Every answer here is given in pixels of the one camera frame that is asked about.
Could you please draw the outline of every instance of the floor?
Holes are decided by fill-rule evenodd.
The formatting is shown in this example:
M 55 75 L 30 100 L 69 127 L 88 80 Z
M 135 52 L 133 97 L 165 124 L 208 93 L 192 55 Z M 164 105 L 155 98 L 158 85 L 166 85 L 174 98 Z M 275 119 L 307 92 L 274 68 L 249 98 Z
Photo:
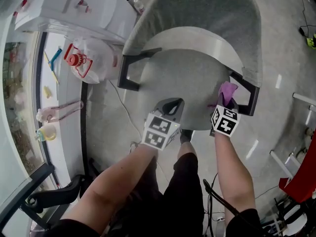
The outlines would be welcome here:
M 141 1 L 146 5 L 149 0 Z M 291 152 L 301 148 L 306 127 L 316 126 L 316 113 L 310 112 L 307 104 L 292 98 L 296 92 L 316 99 L 316 50 L 307 47 L 305 39 L 298 32 L 299 26 L 304 25 L 301 0 L 256 1 L 262 17 L 263 84 L 254 116 L 242 117 L 232 136 L 232 143 L 253 178 L 257 197 L 276 186 L 280 177 L 285 177 L 269 155 L 270 150 L 274 150 L 285 162 Z M 303 1 L 308 23 L 316 25 L 316 4 L 314 1 Z M 220 56 L 222 59 L 230 57 L 227 53 Z M 132 79 L 139 79 L 145 63 L 146 60 L 133 64 Z M 135 125 L 142 130 L 144 121 L 137 118 L 137 93 L 122 89 L 118 89 L 118 92 Z M 247 98 L 242 88 L 237 90 L 235 99 L 238 103 Z M 130 142 L 139 140 L 113 86 L 108 81 L 90 85 L 87 105 L 89 156 L 105 169 L 128 154 Z M 196 131 L 192 144 L 198 154 L 199 177 L 211 182 L 217 173 L 214 138 L 209 136 L 209 131 Z M 173 175 L 179 147 L 179 138 L 176 138 L 159 154 L 157 179 L 161 192 L 165 191 Z M 214 188 L 220 194 L 218 180 Z M 271 212 L 273 198 L 281 195 L 282 191 L 275 188 L 256 199 L 261 219 Z M 206 207 L 207 193 L 204 189 L 203 200 Z M 213 212 L 217 212 L 213 215 L 214 219 L 224 216 L 221 213 L 223 207 L 216 201 Z

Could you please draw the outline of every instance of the purple cloth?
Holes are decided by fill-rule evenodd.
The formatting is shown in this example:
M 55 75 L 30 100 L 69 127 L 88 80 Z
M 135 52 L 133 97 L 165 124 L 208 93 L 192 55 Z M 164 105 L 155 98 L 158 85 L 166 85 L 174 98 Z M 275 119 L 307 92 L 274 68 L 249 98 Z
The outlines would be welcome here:
M 229 81 L 224 82 L 221 87 L 219 88 L 218 95 L 223 93 L 224 96 L 224 106 L 227 106 L 230 100 L 233 98 L 234 92 L 238 89 L 238 86 L 234 83 Z M 208 105 L 208 107 L 215 107 L 217 102 L 212 105 Z

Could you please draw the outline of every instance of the shoe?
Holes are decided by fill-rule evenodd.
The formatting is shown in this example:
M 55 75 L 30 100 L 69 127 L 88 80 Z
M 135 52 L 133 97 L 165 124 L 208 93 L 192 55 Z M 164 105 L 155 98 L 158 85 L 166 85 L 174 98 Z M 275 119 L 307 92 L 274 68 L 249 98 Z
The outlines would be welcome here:
M 180 136 L 181 144 L 183 144 L 185 142 L 191 142 L 192 134 L 193 134 L 192 130 L 181 129 L 180 133 L 181 133 L 181 136 Z

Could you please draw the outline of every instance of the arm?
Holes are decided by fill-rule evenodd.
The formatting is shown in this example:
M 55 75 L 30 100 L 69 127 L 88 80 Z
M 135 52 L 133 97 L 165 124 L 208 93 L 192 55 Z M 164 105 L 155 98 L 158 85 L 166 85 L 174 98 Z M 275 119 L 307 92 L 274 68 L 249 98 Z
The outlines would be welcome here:
M 116 207 L 137 185 L 156 153 L 151 147 L 139 145 L 134 152 L 103 171 L 63 218 L 79 221 L 102 234 Z
M 229 137 L 215 132 L 218 179 L 224 199 L 239 212 L 256 208 L 252 178 Z M 234 215 L 225 208 L 226 226 Z

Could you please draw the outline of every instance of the white cabinet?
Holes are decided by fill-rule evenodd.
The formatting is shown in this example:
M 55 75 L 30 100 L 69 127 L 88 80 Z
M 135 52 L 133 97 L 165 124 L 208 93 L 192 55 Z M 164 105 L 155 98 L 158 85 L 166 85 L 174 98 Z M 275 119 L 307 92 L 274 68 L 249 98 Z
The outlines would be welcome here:
M 126 42 L 137 16 L 126 0 L 84 0 L 87 6 L 76 6 L 79 1 L 30 0 L 18 13 L 15 28 Z

